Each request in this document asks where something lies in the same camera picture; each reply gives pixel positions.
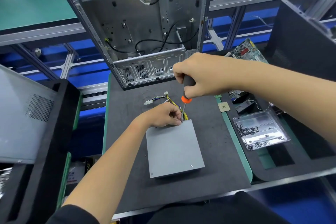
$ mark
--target screwdriver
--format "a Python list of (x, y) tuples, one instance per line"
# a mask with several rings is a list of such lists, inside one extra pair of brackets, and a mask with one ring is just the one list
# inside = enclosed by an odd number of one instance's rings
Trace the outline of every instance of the screwdriver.
[[(184, 86), (194, 86), (196, 84), (195, 80), (193, 78), (191, 78), (189, 75), (184, 75), (184, 79), (183, 79), (183, 84)], [(192, 98), (187, 98), (186, 97), (186, 93), (183, 91), (183, 96), (181, 97), (181, 100), (182, 102), (184, 103), (184, 106), (183, 106), (183, 110), (182, 110), (182, 120), (183, 120), (183, 114), (184, 114), (184, 111), (186, 109), (186, 104), (190, 103)]]

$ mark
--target motherboard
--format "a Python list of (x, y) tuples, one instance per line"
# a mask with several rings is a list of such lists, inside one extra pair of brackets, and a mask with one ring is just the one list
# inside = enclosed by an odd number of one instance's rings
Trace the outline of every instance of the motherboard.
[(231, 54), (236, 59), (256, 60), (268, 64), (267, 60), (249, 38), (246, 38), (244, 42), (231, 51)]

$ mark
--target black anti-static mat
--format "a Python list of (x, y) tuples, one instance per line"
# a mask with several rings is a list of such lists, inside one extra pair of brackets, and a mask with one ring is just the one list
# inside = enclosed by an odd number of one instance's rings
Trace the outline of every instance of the black anti-static mat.
[[(123, 91), (115, 78), (109, 79), (106, 150), (140, 113), (163, 100), (144, 106), (144, 102), (165, 91), (181, 105), (183, 85), (176, 80)], [(149, 178), (146, 138), (128, 178), (116, 213), (166, 205), (200, 197), (215, 196), (250, 187), (249, 179), (213, 96), (195, 98), (187, 104), (205, 168), (164, 178)]]

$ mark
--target white connector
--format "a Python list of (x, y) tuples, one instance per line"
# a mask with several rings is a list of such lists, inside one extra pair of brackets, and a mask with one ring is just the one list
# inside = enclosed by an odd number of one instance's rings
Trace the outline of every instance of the white connector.
[(143, 105), (149, 105), (151, 103), (153, 103), (153, 100), (147, 100)]

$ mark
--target yellow wire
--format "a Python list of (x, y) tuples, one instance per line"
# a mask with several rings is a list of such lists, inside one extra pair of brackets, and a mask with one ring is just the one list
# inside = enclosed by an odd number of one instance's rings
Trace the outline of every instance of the yellow wire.
[[(183, 112), (182, 108), (180, 108), (177, 104), (175, 104), (174, 101), (171, 100), (170, 97), (169, 97), (168, 95), (166, 95), (166, 97), (167, 97), (167, 99), (168, 99), (168, 101), (169, 101), (170, 103), (172, 103), (173, 105), (176, 105), (176, 106), (179, 108), (179, 110), (180, 110), (181, 112)], [(188, 118), (188, 116), (187, 116), (186, 113), (183, 114), (183, 118), (184, 118), (184, 120), (189, 120), (189, 118)]]

